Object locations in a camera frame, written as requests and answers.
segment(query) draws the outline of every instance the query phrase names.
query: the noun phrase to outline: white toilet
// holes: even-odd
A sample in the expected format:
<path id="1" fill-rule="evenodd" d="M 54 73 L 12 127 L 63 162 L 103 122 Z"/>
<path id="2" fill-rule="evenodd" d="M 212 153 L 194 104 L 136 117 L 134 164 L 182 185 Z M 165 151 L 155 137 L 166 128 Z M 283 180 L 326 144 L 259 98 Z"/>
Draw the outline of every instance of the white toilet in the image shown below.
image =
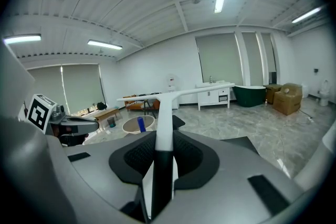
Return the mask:
<path id="1" fill-rule="evenodd" d="M 329 94 L 330 94 L 330 86 L 329 86 L 329 81 L 324 80 L 321 85 L 321 90 L 320 90 L 320 106 L 327 106 L 328 105 L 328 100 L 329 100 Z"/>

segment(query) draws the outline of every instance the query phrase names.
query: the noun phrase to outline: tiled floor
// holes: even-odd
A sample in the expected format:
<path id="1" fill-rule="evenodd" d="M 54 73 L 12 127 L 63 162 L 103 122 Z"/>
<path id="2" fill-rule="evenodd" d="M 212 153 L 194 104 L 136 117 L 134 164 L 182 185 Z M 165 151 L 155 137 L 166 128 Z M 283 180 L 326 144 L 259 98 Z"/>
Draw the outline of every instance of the tiled floor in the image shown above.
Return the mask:
<path id="1" fill-rule="evenodd" d="M 314 99 L 303 99 L 301 111 L 285 116 L 271 105 L 243 108 L 237 103 L 226 106 L 181 106 L 173 114 L 185 121 L 180 130 L 205 135 L 214 139 L 248 136 L 261 157 L 284 171 L 291 178 L 305 166 L 322 137 L 336 118 L 336 107 L 321 107 Z M 122 119 L 114 128 L 107 128 L 85 143 L 99 143 L 122 138 L 122 124 L 142 112 L 121 110 Z"/>

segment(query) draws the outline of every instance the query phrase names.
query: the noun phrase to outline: cardboard box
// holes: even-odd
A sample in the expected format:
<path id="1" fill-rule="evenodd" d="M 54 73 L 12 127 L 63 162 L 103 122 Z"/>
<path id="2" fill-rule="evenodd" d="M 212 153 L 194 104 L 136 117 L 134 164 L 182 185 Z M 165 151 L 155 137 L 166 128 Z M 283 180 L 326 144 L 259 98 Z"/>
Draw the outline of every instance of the cardboard box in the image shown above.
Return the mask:
<path id="1" fill-rule="evenodd" d="M 264 87 L 266 88 L 266 97 L 265 97 L 265 100 L 267 99 L 267 103 L 273 104 L 274 93 L 280 91 L 282 85 L 279 85 L 279 84 L 269 84 L 269 85 L 264 85 Z"/>
<path id="2" fill-rule="evenodd" d="M 274 93 L 273 108 L 285 115 L 290 115 L 299 110 L 301 100 L 302 86 L 286 83 L 281 87 L 281 91 Z"/>

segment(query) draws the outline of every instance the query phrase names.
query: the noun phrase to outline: door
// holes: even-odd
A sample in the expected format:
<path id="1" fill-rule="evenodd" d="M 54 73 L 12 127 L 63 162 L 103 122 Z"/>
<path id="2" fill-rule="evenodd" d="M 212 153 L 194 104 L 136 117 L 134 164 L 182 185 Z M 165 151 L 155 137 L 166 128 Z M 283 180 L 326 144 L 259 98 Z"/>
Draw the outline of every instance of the door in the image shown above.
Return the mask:
<path id="1" fill-rule="evenodd" d="M 210 91 L 209 92 L 209 104 L 218 103 L 219 97 L 218 97 L 218 90 Z"/>
<path id="2" fill-rule="evenodd" d="M 209 103 L 209 92 L 199 92 L 198 96 L 198 103 L 199 104 L 208 104 Z"/>

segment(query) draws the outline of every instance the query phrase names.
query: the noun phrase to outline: bathtub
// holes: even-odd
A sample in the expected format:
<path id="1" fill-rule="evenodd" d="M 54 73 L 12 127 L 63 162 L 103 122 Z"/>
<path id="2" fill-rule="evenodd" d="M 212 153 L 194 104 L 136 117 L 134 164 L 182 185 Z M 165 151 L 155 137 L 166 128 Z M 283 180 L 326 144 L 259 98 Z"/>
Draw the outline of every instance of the bathtub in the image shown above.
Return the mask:
<path id="1" fill-rule="evenodd" d="M 233 92 L 238 104 L 247 108 L 265 101 L 266 88 L 263 86 L 234 86 Z"/>

